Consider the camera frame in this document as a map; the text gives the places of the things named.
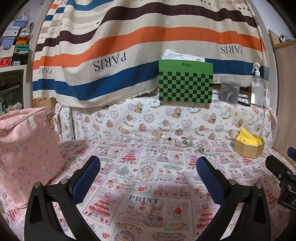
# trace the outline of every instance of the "wooden cabinet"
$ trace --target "wooden cabinet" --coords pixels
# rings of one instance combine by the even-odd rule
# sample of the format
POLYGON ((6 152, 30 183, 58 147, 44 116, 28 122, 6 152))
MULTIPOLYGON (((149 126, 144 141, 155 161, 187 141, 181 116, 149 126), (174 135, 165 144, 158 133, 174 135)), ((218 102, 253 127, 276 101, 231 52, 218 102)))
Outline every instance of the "wooden cabinet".
POLYGON ((52 106, 55 108, 57 100, 55 98, 37 98, 32 99, 32 107, 45 107, 45 106, 52 106))

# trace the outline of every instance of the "red box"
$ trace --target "red box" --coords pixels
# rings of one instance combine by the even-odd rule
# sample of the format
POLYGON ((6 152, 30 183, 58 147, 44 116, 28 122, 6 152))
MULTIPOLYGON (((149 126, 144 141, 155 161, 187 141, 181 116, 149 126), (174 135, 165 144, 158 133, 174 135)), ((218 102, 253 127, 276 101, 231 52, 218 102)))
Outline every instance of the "red box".
POLYGON ((0 68, 10 66, 11 57, 0 58, 0 68))

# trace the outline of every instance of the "orange stripe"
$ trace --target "orange stripe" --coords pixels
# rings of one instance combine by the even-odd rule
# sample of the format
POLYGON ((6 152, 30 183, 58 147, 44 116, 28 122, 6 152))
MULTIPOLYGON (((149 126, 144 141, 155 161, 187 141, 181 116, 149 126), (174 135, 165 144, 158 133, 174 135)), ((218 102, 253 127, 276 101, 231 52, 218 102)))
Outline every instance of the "orange stripe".
POLYGON ((40 60, 34 61, 33 69, 39 69, 40 66, 77 67, 88 60, 120 52, 137 44, 178 40, 207 41, 220 45, 240 44, 258 51, 262 51, 263 47, 260 39, 238 34, 235 31, 219 33, 211 29, 196 27, 143 27, 129 34, 99 39, 81 54, 63 53, 55 56, 42 56, 40 60))
POLYGON ((59 4, 52 4, 52 6, 50 7, 50 9, 57 9, 59 7, 59 4))

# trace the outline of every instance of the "white paper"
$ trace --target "white paper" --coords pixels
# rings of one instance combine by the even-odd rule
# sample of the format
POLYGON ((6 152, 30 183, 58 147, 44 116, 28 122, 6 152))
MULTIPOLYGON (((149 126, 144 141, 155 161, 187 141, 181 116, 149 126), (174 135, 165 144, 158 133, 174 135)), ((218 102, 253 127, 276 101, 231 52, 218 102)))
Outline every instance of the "white paper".
POLYGON ((176 53, 170 49, 167 49, 161 59, 180 59, 180 60, 192 60, 192 61, 200 61, 205 62, 205 58, 198 57, 190 54, 182 54, 176 53))

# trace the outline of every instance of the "striped blanket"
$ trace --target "striped blanket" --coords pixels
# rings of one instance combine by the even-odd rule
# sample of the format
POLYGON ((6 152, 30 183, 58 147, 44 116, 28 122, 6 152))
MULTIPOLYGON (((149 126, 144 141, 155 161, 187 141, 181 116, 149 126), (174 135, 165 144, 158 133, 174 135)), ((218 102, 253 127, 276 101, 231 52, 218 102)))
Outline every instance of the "striped blanket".
POLYGON ((254 62, 268 80, 260 27, 244 0, 55 0, 33 64, 33 97, 95 107, 158 86, 166 49, 213 63, 214 83, 235 75, 251 83, 254 62))

